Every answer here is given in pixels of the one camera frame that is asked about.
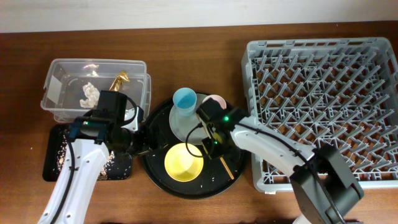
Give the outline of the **wooden chopstick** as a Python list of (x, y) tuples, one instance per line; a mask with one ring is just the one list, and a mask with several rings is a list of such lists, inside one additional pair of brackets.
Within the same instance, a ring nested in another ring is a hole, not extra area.
[[(210, 133), (207, 131), (207, 128), (206, 128), (204, 122), (201, 120), (201, 118), (199, 117), (199, 115), (196, 114), (196, 117), (197, 117), (197, 119), (199, 120), (200, 124), (203, 126), (203, 130), (205, 131), (206, 135), (207, 135), (208, 137), (210, 137)], [(231, 170), (229, 169), (229, 167), (228, 167), (226, 161), (224, 160), (223, 156), (220, 157), (220, 161), (221, 161), (221, 163), (222, 163), (222, 165), (223, 165), (225, 171), (228, 173), (229, 178), (230, 178), (231, 180), (234, 180), (235, 177), (234, 177), (233, 173), (231, 172)]]

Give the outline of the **yellow bowl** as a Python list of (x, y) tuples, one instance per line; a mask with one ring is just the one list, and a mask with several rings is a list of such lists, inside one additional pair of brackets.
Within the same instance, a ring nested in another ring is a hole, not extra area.
[(164, 166), (167, 174), (179, 182), (189, 182), (196, 179), (204, 166), (204, 158), (201, 156), (199, 148), (188, 144), (188, 149), (194, 155), (200, 157), (192, 156), (185, 143), (172, 146), (165, 155)]

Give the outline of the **light blue plastic cup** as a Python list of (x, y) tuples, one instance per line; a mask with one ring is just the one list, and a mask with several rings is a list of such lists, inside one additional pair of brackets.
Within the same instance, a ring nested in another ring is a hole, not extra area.
[(184, 87), (178, 89), (172, 99), (180, 115), (191, 116), (194, 113), (197, 94), (191, 88)]

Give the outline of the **food scraps and rice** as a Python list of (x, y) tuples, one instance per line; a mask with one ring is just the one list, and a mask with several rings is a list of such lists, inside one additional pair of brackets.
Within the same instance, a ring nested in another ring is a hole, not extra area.
[[(65, 154), (67, 146), (67, 141), (63, 139), (55, 148), (55, 155), (53, 157), (55, 162), (49, 168), (51, 172), (50, 176), (53, 180), (57, 180), (63, 163), (66, 161)], [(131, 162), (131, 156), (118, 159), (115, 157), (114, 152), (111, 152), (106, 164), (99, 173), (98, 180), (123, 180), (128, 178), (131, 174)]]

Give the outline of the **gold snack wrapper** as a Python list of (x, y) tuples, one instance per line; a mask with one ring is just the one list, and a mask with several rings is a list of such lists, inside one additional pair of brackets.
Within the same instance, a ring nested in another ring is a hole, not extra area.
[(125, 71), (121, 71), (114, 79), (112, 85), (109, 88), (109, 91), (119, 91), (122, 87), (122, 84), (127, 82), (130, 82), (128, 73)]

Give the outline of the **white tissue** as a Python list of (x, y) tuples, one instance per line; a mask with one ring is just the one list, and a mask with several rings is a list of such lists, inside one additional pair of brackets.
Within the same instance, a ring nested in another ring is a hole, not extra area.
[(86, 85), (83, 86), (83, 92), (86, 96), (86, 99), (80, 100), (80, 106), (82, 108), (94, 108), (98, 104), (100, 91), (96, 87), (94, 87), (93, 84), (88, 82)]

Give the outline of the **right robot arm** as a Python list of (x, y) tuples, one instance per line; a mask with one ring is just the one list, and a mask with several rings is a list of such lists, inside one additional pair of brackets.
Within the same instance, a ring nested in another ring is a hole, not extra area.
[(239, 108), (223, 109), (209, 99), (196, 110), (210, 132), (212, 157), (238, 149), (251, 152), (285, 174), (301, 214), (296, 223), (344, 223), (364, 191), (336, 147), (320, 148), (285, 137)]

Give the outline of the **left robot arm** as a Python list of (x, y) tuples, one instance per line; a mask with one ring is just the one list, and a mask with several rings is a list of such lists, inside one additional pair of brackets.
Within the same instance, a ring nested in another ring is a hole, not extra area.
[(96, 181), (111, 153), (148, 155), (165, 137), (158, 126), (142, 124), (142, 110), (126, 119), (132, 99), (118, 91), (102, 90), (98, 105), (75, 118), (63, 134), (65, 160), (39, 223), (83, 223)]

